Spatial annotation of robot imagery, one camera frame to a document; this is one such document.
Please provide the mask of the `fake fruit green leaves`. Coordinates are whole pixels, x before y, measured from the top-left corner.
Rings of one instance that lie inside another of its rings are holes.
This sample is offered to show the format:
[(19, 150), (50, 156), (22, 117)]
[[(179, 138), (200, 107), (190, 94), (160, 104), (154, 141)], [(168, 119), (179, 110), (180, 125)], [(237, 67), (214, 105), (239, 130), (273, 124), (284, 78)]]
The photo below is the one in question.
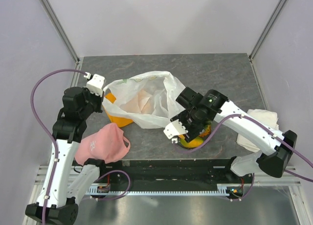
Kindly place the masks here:
[(199, 137), (206, 137), (211, 134), (211, 125), (208, 124), (205, 126), (205, 128), (200, 133)]

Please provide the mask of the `fake yellow green mango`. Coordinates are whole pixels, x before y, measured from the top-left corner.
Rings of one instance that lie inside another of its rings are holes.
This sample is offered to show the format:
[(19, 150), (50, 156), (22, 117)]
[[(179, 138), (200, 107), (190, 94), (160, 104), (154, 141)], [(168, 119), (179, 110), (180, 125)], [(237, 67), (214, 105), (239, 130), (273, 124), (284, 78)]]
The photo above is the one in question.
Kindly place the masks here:
[(204, 140), (201, 137), (196, 137), (195, 139), (187, 142), (183, 135), (179, 135), (180, 146), (185, 149), (194, 149), (203, 144)]

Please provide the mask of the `white plastic bag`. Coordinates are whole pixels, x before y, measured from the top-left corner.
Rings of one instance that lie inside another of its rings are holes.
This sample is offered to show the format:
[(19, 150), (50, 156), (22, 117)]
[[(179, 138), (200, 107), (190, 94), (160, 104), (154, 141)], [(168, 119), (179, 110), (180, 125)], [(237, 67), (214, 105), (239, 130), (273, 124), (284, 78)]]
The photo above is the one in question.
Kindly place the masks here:
[(185, 85), (168, 71), (150, 71), (128, 79), (115, 80), (103, 88), (114, 101), (103, 99), (112, 117), (132, 120), (143, 129), (164, 128), (183, 111), (176, 102)]

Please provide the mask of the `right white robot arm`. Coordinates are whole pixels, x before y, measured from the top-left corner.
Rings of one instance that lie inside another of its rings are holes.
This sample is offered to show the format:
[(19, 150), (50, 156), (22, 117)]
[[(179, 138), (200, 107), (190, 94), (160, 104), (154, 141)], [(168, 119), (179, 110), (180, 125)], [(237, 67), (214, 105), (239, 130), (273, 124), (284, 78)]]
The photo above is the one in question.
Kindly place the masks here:
[(216, 90), (201, 95), (185, 88), (176, 98), (184, 110), (172, 117), (163, 132), (168, 139), (182, 136), (190, 142), (215, 121), (225, 125), (253, 144), (259, 151), (244, 157), (232, 157), (224, 170), (224, 177), (234, 183), (241, 177), (258, 172), (280, 178), (292, 156), (297, 134), (289, 130), (281, 132), (263, 125), (237, 107), (232, 101)]

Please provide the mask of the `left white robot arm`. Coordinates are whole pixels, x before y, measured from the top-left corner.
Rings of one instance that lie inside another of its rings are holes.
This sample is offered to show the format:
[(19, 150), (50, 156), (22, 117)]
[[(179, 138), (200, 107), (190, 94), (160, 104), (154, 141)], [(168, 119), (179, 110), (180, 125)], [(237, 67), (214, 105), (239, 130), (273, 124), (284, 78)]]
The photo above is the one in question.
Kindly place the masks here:
[(72, 225), (79, 203), (91, 184), (103, 182), (107, 170), (98, 161), (87, 158), (82, 172), (69, 183), (74, 156), (87, 128), (91, 114), (101, 113), (103, 90), (92, 87), (71, 87), (62, 97), (63, 107), (52, 128), (52, 151), (43, 188), (35, 203), (26, 207), (26, 216), (44, 225)]

